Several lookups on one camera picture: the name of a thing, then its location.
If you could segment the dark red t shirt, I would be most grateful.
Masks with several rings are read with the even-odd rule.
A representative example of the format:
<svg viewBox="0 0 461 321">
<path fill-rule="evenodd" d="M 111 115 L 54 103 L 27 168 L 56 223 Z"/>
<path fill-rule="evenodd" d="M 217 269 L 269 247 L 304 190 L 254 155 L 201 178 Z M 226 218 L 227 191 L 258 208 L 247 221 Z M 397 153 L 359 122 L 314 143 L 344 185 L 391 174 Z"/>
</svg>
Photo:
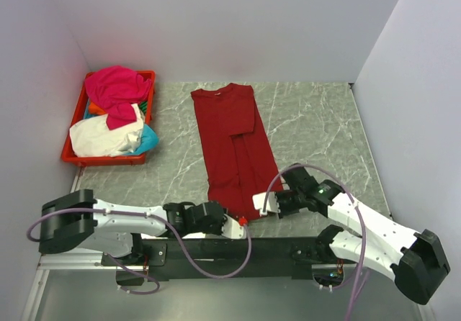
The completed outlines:
<svg viewBox="0 0 461 321">
<path fill-rule="evenodd" d="M 191 93 L 208 180 L 208 199 L 235 218 L 260 218 L 252 196 L 279 170 L 251 86 L 230 83 Z"/>
</svg>

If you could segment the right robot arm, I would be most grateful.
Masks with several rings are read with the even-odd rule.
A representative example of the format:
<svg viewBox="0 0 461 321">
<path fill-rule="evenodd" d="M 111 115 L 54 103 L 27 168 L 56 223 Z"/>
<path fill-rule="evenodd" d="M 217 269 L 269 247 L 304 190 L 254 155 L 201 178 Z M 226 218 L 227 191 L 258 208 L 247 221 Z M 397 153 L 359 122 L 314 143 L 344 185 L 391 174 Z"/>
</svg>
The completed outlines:
<svg viewBox="0 0 461 321">
<path fill-rule="evenodd" d="M 288 188 L 275 195 L 272 210 L 288 215 L 306 208 L 337 222 L 322 232 L 316 245 L 320 260 L 354 261 L 394 282 L 412 302 L 428 304 L 451 271 L 439 237 L 399 225 L 360 202 L 331 173 L 319 183 L 308 164 L 293 164 L 278 173 Z"/>
</svg>

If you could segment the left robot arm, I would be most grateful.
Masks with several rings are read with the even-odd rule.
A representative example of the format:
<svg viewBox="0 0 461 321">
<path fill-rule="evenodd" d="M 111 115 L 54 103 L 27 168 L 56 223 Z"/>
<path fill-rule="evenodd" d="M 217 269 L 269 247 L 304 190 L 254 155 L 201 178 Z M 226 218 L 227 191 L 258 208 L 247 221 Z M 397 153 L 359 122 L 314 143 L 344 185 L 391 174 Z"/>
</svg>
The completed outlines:
<svg viewBox="0 0 461 321">
<path fill-rule="evenodd" d="M 70 212 L 41 223 L 40 253 L 58 254 L 86 248 L 109 253 L 129 265 L 143 258 L 142 235 L 170 238 L 174 231 L 182 237 L 197 232 L 222 235 L 229 220 L 227 211 L 217 202 L 134 207 L 96 199 L 91 189 L 75 191 L 44 204 L 42 216 L 66 209 Z"/>
</svg>

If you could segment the black base beam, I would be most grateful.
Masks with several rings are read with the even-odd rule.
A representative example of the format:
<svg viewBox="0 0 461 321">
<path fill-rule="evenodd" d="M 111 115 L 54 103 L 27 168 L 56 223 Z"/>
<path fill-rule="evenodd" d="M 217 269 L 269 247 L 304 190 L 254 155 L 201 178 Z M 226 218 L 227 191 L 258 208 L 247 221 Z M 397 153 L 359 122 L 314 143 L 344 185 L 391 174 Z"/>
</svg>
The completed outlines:
<svg viewBox="0 0 461 321">
<path fill-rule="evenodd" d="M 313 268 L 337 267 L 340 261 L 315 237 L 254 238 L 251 256 L 238 278 L 313 278 Z M 247 255 L 246 240 L 225 238 L 185 239 L 184 244 L 203 270 L 225 275 L 235 271 Z M 143 255 L 135 266 L 146 264 L 149 274 L 159 281 L 201 279 L 203 275 L 187 260 L 174 239 L 143 240 Z"/>
</svg>

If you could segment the turquoise t shirt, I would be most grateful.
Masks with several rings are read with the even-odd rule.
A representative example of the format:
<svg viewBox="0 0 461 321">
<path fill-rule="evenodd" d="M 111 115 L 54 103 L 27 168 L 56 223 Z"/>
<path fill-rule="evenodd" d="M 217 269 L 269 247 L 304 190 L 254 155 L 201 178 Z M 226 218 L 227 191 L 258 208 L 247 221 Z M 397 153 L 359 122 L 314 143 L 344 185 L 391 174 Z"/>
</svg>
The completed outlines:
<svg viewBox="0 0 461 321">
<path fill-rule="evenodd" d="M 134 156 L 134 155 L 142 155 L 147 153 L 149 150 L 152 150 L 158 145 L 159 138 L 154 130 L 147 124 L 143 125 L 143 131 L 140 136 L 140 144 L 139 146 L 133 151 L 128 152 L 126 156 Z"/>
</svg>

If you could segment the green t shirt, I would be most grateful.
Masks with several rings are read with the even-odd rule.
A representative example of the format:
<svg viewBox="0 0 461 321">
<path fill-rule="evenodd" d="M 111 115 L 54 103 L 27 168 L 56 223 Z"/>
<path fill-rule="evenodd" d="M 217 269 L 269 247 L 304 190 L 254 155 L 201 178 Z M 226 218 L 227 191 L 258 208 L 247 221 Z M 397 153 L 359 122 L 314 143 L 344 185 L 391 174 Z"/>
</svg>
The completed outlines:
<svg viewBox="0 0 461 321">
<path fill-rule="evenodd" d="M 147 113 L 147 109 L 148 109 L 148 102 L 147 101 L 142 101 L 138 104 L 138 107 L 140 109 L 140 111 L 143 113 L 143 114 L 146 114 Z"/>
</svg>

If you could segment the white t shirt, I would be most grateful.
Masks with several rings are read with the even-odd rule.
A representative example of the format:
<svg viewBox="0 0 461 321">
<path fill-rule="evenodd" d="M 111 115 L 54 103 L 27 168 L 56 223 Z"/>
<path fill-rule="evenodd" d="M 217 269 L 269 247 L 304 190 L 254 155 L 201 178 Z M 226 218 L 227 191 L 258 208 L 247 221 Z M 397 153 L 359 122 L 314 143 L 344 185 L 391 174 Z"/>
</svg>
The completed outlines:
<svg viewBox="0 0 461 321">
<path fill-rule="evenodd" d="M 115 157 L 134 153 L 141 144 L 145 116 L 138 105 L 132 105 L 135 121 L 110 130 L 108 115 L 83 119 L 69 129 L 71 146 L 79 158 Z"/>
</svg>

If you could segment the orange t shirt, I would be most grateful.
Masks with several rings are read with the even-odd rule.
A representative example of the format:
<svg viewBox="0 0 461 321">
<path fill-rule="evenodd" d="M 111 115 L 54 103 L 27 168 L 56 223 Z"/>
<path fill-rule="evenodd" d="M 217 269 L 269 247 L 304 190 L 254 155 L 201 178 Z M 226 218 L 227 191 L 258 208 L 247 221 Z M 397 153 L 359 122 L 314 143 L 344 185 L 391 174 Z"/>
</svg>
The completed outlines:
<svg viewBox="0 0 461 321">
<path fill-rule="evenodd" d="M 90 115 L 97 115 L 97 116 L 106 114 L 106 112 L 101 107 L 99 107 L 92 101 L 89 102 L 88 113 Z"/>
</svg>

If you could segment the pink t shirt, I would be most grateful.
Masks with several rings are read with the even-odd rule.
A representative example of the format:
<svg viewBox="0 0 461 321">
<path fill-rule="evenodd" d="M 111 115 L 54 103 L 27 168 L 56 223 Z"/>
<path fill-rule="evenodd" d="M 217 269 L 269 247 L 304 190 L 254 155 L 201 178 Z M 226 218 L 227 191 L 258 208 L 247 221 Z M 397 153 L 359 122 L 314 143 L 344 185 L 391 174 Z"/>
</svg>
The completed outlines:
<svg viewBox="0 0 461 321">
<path fill-rule="evenodd" d="M 107 126 L 115 130 L 136 122 L 134 104 L 148 100 L 153 86 L 150 78 L 119 65 L 91 74 L 84 85 L 89 99 L 107 115 Z"/>
</svg>

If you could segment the red plastic bin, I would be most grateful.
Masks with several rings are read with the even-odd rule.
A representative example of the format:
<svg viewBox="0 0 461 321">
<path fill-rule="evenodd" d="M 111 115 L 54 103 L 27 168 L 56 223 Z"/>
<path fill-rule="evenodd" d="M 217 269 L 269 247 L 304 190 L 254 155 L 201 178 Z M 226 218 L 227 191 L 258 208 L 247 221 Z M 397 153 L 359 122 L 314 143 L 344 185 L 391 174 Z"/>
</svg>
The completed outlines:
<svg viewBox="0 0 461 321">
<path fill-rule="evenodd" d="M 155 96 L 155 86 L 154 82 L 156 80 L 156 73 L 150 70 L 138 70 L 144 80 L 150 80 L 152 85 L 149 88 L 147 107 L 146 107 L 146 118 L 145 124 L 150 125 L 153 119 L 152 109 L 153 109 L 153 99 Z M 90 77 L 94 72 L 89 72 L 85 75 L 84 81 Z M 78 121 L 85 118 L 87 113 L 87 107 L 89 104 L 89 97 L 86 93 L 86 87 L 84 82 L 82 83 L 81 91 L 79 94 L 79 99 L 76 103 L 76 107 L 73 113 L 71 120 L 71 126 L 76 124 Z M 88 167 L 88 166 L 136 166 L 143 165 L 146 161 L 146 153 L 141 155 L 120 155 L 117 157 L 88 157 L 88 158 L 79 158 L 75 155 L 72 145 L 70 135 L 67 134 L 66 140 L 63 145 L 61 160 L 66 163 L 72 163 L 77 167 Z"/>
</svg>

